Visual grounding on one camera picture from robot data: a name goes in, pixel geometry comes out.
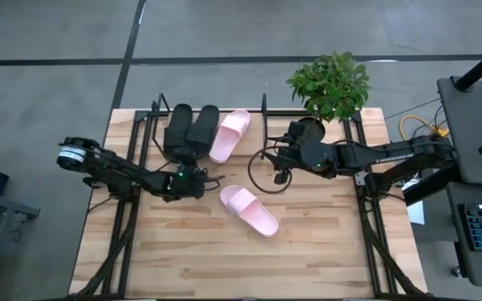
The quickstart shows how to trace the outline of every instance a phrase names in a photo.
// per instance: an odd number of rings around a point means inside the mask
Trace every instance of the pink slipper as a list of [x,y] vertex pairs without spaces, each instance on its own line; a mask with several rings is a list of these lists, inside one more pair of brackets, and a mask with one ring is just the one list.
[[221,190],[221,202],[259,234],[272,237],[278,231],[276,218],[246,188],[237,185],[224,187]]
[[233,148],[238,144],[244,132],[249,127],[250,113],[246,110],[235,110],[224,118],[218,128],[209,157],[217,163],[224,163],[232,155]]

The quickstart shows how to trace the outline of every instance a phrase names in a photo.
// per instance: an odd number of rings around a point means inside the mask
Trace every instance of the wooden tabletop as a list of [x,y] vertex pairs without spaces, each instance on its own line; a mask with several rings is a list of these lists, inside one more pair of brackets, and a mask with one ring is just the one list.
[[[114,110],[105,148],[126,157],[135,110]],[[221,120],[226,113],[221,113]],[[361,112],[369,145],[388,143],[382,110]],[[269,136],[283,135],[297,117],[269,117]],[[157,140],[163,140],[168,118],[158,122]],[[135,163],[139,160],[143,129]],[[220,189],[200,200],[165,203],[143,192],[126,288],[127,298],[361,298],[372,296],[353,181],[338,176],[327,180],[305,171],[293,171],[290,188],[279,195],[257,190],[247,176],[247,163],[262,147],[263,118],[252,114],[249,129],[227,163],[198,162],[210,176],[225,175],[221,187],[242,185],[255,194],[279,221],[278,233],[261,237],[226,210]],[[343,126],[326,124],[324,142],[344,139]],[[164,163],[151,142],[146,168]],[[389,165],[377,166],[383,171]],[[270,190],[274,172],[268,161],[253,166],[256,181]],[[402,195],[399,190],[392,193]],[[108,197],[97,190],[90,205]],[[393,257],[413,283],[426,291],[418,250],[402,201],[381,202],[388,243]],[[79,291],[107,255],[115,216],[115,201],[97,207],[87,217],[70,292]],[[382,261],[377,258],[382,286]],[[118,274],[113,280],[113,290]]]

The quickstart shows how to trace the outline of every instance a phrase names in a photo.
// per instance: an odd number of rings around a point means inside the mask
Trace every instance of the black slide sandal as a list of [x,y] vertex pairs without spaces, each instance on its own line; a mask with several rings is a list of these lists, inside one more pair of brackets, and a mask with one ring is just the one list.
[[209,154],[218,125],[218,108],[204,105],[200,115],[187,131],[187,145],[201,159]]
[[171,121],[165,128],[163,148],[165,159],[175,161],[174,150],[186,146],[187,130],[192,124],[192,108],[190,105],[179,104],[172,112]]

